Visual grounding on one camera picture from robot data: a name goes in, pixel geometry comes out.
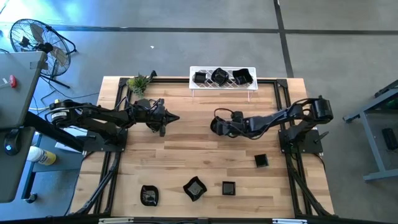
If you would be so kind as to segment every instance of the white dish rack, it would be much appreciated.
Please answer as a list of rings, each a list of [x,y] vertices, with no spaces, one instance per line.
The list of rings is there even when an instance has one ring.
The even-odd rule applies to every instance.
[[[229,75],[229,80],[223,86],[219,86],[217,83],[211,80],[211,74],[217,69],[221,68],[226,71]],[[252,83],[246,83],[243,85],[237,85],[235,83],[234,77],[232,76],[232,71],[237,71],[242,68],[247,68],[250,75],[253,78]],[[203,72],[206,74],[206,81],[204,83],[195,83],[193,80],[195,78],[195,72]],[[250,102],[251,96],[254,91],[258,90],[256,68],[254,67],[201,67],[201,66],[191,66],[189,73],[189,89],[192,91],[192,98],[194,97],[195,90],[240,90],[248,92],[248,102]]]

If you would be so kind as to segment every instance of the gray concrete floor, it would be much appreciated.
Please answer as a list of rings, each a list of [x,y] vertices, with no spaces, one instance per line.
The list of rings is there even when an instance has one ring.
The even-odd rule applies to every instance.
[[[398,2],[393,0],[280,0],[287,29],[396,30]],[[14,0],[0,14],[1,48],[11,50],[8,29],[29,17],[49,24],[113,27],[215,27],[275,29],[271,0]],[[105,75],[149,74],[187,76],[189,66],[256,67],[260,77],[286,77],[278,34],[214,34],[156,32],[62,32],[79,50],[59,80],[72,86],[69,96],[98,92]],[[337,215],[396,222],[398,179],[366,184],[362,176],[377,171],[360,122],[342,117],[397,79],[398,40],[380,35],[288,35],[295,77],[305,79],[308,95],[331,101],[335,119],[319,126],[326,175]],[[51,89],[39,82],[40,99]],[[65,97],[53,94],[44,101]],[[96,103],[96,96],[78,99]],[[77,172],[42,174],[34,189],[40,200],[0,204],[0,220],[63,215]],[[54,184],[63,186],[57,194]]]

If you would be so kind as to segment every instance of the yellow label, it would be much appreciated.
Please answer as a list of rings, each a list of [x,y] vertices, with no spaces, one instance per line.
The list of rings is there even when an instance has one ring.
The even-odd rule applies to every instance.
[[[53,164],[55,162],[55,160],[57,159],[57,156],[52,152],[48,152],[46,150],[43,150],[43,151],[44,151],[43,156],[37,162],[39,164],[43,164],[46,166]]]

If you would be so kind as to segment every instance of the red button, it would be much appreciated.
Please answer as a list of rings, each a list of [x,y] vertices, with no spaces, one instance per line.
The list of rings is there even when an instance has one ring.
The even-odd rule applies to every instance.
[[[11,88],[17,87],[17,79],[15,78],[14,75],[10,75],[10,86]]]

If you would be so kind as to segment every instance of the white cable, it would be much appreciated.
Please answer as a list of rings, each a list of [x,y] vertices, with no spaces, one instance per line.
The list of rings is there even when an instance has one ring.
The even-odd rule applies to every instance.
[[[47,110],[47,109],[49,109],[50,107],[45,107],[45,108],[29,108],[30,110]]]

